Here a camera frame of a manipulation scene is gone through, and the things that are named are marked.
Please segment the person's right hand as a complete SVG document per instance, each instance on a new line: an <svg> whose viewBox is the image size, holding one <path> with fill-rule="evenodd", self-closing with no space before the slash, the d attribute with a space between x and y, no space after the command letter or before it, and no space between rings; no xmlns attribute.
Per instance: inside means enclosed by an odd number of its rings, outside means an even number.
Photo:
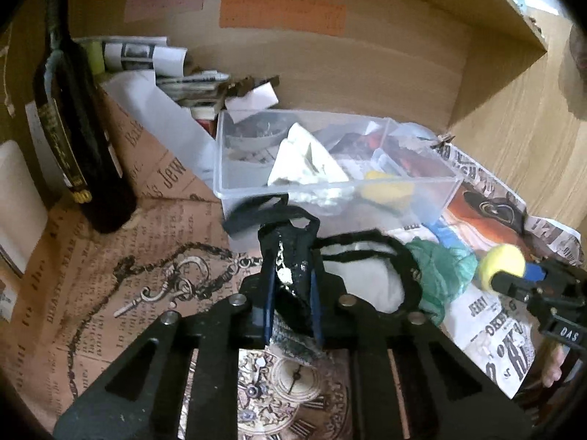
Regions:
<svg viewBox="0 0 587 440"><path fill-rule="evenodd" d="M548 354L542 369L541 383L549 388L562 377L562 364L568 355L569 348L556 344Z"/></svg>

